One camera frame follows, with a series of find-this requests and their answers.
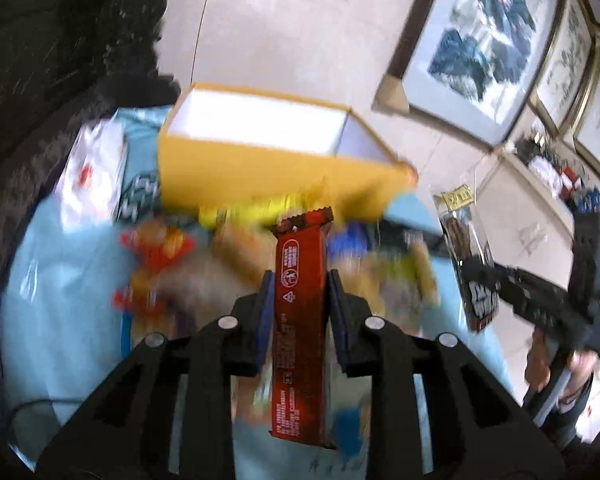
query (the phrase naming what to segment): screw head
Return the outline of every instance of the screw head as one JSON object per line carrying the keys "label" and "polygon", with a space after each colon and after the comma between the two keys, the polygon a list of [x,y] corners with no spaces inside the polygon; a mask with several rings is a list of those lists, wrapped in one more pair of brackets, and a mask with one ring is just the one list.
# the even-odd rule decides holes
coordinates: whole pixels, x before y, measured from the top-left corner
{"label": "screw head", "polygon": [[158,348],[158,346],[162,345],[165,341],[165,336],[160,332],[152,332],[151,334],[147,334],[144,338],[144,344],[149,348]]}
{"label": "screw head", "polygon": [[442,346],[446,346],[447,348],[453,348],[458,344],[458,338],[449,332],[440,334],[438,341]]}
{"label": "screw head", "polygon": [[222,316],[218,319],[218,326],[224,330],[231,330],[238,326],[238,320],[234,316]]}
{"label": "screw head", "polygon": [[365,326],[371,330],[380,330],[384,326],[384,319],[380,316],[369,316],[365,319]]}

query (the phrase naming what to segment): person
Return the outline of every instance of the person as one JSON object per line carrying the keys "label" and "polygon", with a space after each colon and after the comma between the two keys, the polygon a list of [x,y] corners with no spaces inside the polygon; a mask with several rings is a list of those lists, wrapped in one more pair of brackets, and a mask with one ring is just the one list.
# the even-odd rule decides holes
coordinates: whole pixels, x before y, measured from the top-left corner
{"label": "person", "polygon": [[[593,371],[598,361],[595,352],[574,352],[568,366],[571,379],[558,400],[557,406],[547,416],[542,431],[562,452],[567,466],[577,462],[586,454],[587,446],[576,434],[575,425],[584,411],[591,393]],[[544,344],[544,334],[535,329],[532,345],[526,356],[525,380],[529,388],[542,391],[549,383],[551,359]]]}

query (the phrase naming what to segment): red snack package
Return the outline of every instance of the red snack package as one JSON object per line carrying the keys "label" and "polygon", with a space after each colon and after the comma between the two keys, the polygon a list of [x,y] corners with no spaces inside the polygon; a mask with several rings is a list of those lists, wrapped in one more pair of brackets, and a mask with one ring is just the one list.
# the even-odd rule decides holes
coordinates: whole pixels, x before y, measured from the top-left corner
{"label": "red snack package", "polygon": [[123,233],[120,243],[141,254],[144,266],[152,274],[179,262],[196,245],[193,237],[176,227],[166,226],[158,219],[144,221],[135,229]]}
{"label": "red snack package", "polygon": [[151,275],[145,269],[136,270],[129,284],[114,293],[113,305],[147,319],[157,319],[167,309],[167,301],[152,290]]}
{"label": "red snack package", "polygon": [[326,231],[331,208],[283,220],[276,247],[271,434],[324,442]]}

